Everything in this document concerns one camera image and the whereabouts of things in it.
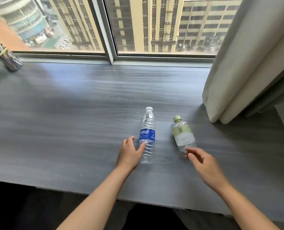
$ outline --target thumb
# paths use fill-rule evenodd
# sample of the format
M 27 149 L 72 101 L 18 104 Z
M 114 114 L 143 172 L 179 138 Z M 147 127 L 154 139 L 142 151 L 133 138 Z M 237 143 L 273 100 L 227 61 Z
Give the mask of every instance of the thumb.
M 145 149 L 145 147 L 146 147 L 146 142 L 143 142 L 143 143 L 140 145 L 140 147 L 139 147 L 139 149 L 137 150 L 137 152 L 138 152 L 139 154 L 142 154 L 143 151 L 144 151 L 144 149 Z
M 192 162 L 192 164 L 194 165 L 195 168 L 197 168 L 198 166 L 201 165 L 199 160 L 192 153 L 188 153 L 188 158 Z

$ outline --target forearm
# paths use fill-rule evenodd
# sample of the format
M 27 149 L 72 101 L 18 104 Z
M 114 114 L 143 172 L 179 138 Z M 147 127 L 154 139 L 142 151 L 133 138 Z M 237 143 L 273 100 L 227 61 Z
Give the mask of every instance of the forearm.
M 57 230 L 102 230 L 130 172 L 126 168 L 115 168 L 102 184 L 63 221 Z
M 242 230 L 279 230 L 261 211 L 232 185 L 217 191 Z

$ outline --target green and white label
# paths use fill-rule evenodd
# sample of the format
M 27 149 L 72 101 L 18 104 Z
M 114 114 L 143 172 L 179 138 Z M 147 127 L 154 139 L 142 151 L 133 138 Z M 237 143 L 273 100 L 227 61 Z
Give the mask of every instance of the green and white label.
M 191 128 L 188 124 L 173 127 L 173 135 L 178 146 L 188 145 L 195 141 Z

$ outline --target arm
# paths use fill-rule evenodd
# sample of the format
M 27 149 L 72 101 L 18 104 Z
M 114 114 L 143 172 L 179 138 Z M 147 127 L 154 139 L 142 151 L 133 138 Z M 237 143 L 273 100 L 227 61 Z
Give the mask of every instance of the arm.
M 136 151 L 134 137 L 125 139 L 117 157 L 117 166 L 57 228 L 57 230 L 102 230 L 120 189 L 129 174 L 137 167 L 146 143 Z
M 279 230 L 228 182 L 212 155 L 199 148 L 186 148 L 185 154 L 200 178 L 223 199 L 242 230 Z

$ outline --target person's right arm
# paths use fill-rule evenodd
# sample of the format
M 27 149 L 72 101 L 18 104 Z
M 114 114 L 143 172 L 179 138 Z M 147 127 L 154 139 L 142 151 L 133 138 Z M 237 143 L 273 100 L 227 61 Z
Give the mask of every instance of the person's right arm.
M 228 182 L 212 155 L 200 148 L 186 148 L 185 154 L 200 178 L 223 199 L 242 230 L 279 230 Z

